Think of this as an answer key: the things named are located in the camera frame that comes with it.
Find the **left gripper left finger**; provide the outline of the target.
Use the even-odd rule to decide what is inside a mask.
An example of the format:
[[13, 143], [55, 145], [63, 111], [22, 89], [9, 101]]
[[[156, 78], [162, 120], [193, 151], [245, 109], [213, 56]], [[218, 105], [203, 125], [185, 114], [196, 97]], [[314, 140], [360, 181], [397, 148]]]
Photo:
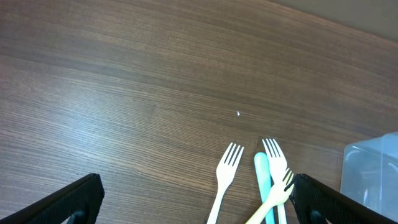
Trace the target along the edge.
[[95, 223], [103, 199], [101, 177], [91, 173], [1, 219], [1, 223]]

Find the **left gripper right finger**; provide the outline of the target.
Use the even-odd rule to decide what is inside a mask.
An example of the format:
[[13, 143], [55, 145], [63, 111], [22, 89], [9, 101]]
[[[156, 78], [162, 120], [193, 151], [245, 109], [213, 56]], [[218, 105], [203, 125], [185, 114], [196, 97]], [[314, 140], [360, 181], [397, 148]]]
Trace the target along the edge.
[[297, 174], [289, 197], [299, 223], [397, 224], [307, 174]]

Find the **yellow fork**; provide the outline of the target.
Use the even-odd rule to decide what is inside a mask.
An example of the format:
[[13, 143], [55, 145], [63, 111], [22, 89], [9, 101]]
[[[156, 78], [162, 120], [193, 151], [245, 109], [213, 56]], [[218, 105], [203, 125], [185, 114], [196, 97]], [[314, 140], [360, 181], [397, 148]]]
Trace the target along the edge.
[[283, 205], [293, 191], [294, 173], [287, 168], [282, 181], [276, 182], [270, 189], [266, 201], [256, 210], [246, 224], [260, 224], [267, 213], [275, 206]]

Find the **white fork pile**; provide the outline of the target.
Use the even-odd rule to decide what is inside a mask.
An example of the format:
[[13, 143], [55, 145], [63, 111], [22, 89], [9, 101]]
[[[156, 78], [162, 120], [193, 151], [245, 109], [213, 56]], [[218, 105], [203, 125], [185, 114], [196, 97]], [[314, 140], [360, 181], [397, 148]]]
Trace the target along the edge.
[[[284, 156], [284, 153], [282, 152], [281, 148], [279, 147], [278, 143], [276, 142], [275, 139], [267, 138], [262, 140], [264, 148], [266, 150], [267, 158], [269, 161], [269, 169], [271, 173], [272, 180], [274, 182], [274, 185], [276, 185], [279, 182], [282, 182], [283, 178], [285, 177], [285, 171], [288, 168], [287, 167], [287, 161]], [[289, 193], [287, 198], [289, 198], [290, 194], [292, 193], [293, 187], [290, 186], [288, 190], [285, 190], [284, 193]], [[266, 198], [266, 203], [270, 205], [269, 199], [272, 198], [274, 193], [272, 188], [269, 191], [269, 194]], [[277, 206], [277, 211], [278, 211], [278, 219], [279, 223], [281, 224], [286, 224], [287, 223], [287, 218], [286, 218], [286, 212], [285, 212], [285, 206], [283, 202], [282, 204]]]

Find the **light blue fork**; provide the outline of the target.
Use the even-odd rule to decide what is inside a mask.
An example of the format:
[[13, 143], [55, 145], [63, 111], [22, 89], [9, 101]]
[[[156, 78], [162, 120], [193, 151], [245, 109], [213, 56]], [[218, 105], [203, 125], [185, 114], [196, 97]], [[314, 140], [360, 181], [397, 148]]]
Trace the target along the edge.
[[254, 156], [254, 168], [256, 171], [261, 201], [262, 203], [264, 203], [267, 199], [272, 185], [272, 179], [269, 170], [269, 161], [265, 152], [258, 152]]

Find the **clear plastic container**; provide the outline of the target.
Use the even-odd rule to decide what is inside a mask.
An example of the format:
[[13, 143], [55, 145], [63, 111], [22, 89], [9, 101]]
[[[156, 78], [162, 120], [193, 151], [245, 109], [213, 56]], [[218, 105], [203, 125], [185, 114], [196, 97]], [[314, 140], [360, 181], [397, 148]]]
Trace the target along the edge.
[[397, 180], [396, 132], [345, 147], [340, 192], [395, 222]]

